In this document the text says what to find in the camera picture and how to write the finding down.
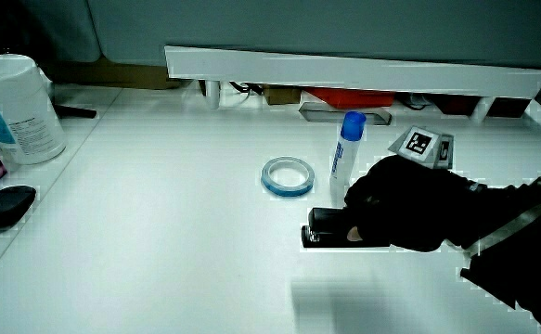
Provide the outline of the person's right hand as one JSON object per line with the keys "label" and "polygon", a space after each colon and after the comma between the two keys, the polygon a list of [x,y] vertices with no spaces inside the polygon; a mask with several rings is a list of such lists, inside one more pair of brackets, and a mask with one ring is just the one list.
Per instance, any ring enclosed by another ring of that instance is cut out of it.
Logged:
{"label": "person's right hand", "polygon": [[345,239],[368,247],[435,251],[461,235],[470,181],[449,171],[454,137],[408,128],[345,195]]}

